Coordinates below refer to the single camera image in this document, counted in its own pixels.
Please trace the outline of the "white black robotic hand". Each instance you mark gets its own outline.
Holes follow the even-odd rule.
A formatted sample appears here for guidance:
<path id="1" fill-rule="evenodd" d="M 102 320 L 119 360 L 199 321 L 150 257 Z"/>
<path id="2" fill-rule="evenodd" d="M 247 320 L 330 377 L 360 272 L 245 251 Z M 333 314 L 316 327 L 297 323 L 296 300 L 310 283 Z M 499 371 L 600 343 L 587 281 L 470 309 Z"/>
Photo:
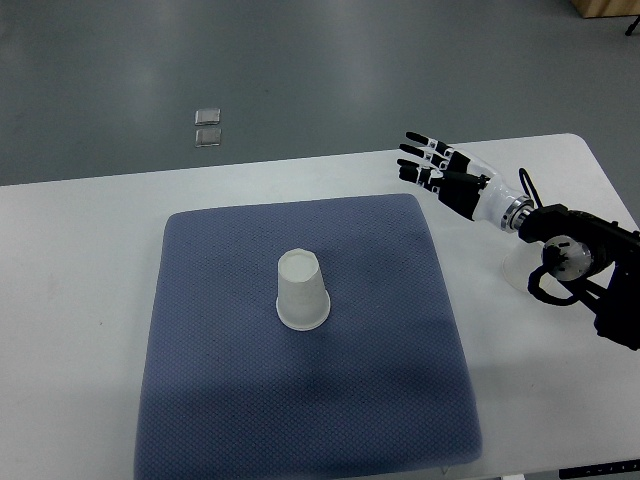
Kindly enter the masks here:
<path id="1" fill-rule="evenodd" d="M 411 157 L 397 161 L 399 178 L 433 193 L 460 216 L 511 233 L 539 205 L 531 189 L 510 187 L 481 159 L 416 132 L 406 138 L 400 150 Z"/>

